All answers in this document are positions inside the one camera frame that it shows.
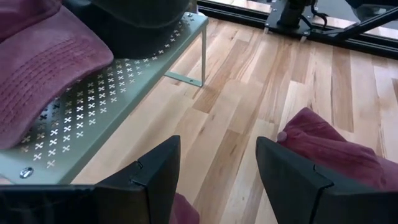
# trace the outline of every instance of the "perforated metal shelf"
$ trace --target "perforated metal shelf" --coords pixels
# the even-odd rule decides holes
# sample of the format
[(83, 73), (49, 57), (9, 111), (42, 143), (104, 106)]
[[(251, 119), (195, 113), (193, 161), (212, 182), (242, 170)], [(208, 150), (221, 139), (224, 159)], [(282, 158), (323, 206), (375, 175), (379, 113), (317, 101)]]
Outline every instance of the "perforated metal shelf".
[[(0, 151), (0, 174), (15, 184), (69, 184), (207, 23), (186, 13), (153, 57), (117, 59), (76, 83), (43, 110), (20, 144)], [(20, 177), (27, 167), (32, 175)]]

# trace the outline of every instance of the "metal bench leg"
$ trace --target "metal bench leg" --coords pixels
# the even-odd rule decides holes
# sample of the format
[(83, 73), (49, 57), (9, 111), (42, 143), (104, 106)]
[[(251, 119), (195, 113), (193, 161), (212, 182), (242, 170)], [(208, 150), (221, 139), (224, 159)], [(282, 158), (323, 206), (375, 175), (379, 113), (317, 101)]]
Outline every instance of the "metal bench leg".
[(206, 28), (201, 32), (201, 80), (195, 80), (174, 72), (167, 72), (165, 76), (191, 85), (203, 86), (206, 79)]

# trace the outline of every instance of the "black metal frame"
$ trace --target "black metal frame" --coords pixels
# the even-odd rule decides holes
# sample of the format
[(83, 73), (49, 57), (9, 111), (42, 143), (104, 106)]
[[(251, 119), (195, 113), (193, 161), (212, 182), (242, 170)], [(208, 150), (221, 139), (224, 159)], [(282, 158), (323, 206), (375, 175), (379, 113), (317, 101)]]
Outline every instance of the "black metal frame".
[(382, 57), (398, 59), (397, 39), (364, 34), (364, 32), (368, 30), (396, 19), (398, 17), (398, 7), (391, 9), (390, 11), (387, 11), (379, 16), (373, 17), (367, 21), (359, 24), (353, 24), (352, 26), (346, 27), (344, 29), (332, 26), (323, 27), (320, 24), (312, 23), (312, 29), (306, 34), (304, 34), (304, 32), (299, 34), (295, 29), (284, 29), (281, 28), (281, 26), (274, 26), (277, 21), (273, 18), (279, 18), (280, 14), (282, 13), (281, 10), (266, 13), (252, 9), (245, 9), (243, 7), (213, 2), (210, 0), (198, 0), (198, 8), (200, 12), (216, 19), (244, 24), (260, 29), (268, 28), (271, 32), (291, 37), (302, 38), (305, 36), (308, 40), (314, 40), (324, 44), (357, 50)]

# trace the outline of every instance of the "screw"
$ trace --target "screw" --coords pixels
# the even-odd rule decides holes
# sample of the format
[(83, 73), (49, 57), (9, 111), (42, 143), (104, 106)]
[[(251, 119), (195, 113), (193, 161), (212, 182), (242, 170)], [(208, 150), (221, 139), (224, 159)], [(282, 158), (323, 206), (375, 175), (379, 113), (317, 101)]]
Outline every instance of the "screw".
[(22, 179), (26, 179), (33, 174), (33, 168), (26, 167), (19, 172), (19, 177)]

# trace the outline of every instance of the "red fabric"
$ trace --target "red fabric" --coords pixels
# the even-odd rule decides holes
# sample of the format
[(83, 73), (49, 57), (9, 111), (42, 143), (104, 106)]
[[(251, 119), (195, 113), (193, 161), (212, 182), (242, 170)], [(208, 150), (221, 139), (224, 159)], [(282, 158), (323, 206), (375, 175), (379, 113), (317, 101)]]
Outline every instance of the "red fabric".
[(303, 157), (379, 190), (398, 190), (398, 164), (368, 147), (346, 141), (308, 108), (289, 121), (278, 143)]
[(199, 213), (187, 199), (178, 193), (174, 196), (170, 224), (199, 224)]
[(0, 0), (0, 149), (16, 145), (67, 87), (112, 60), (59, 0)]

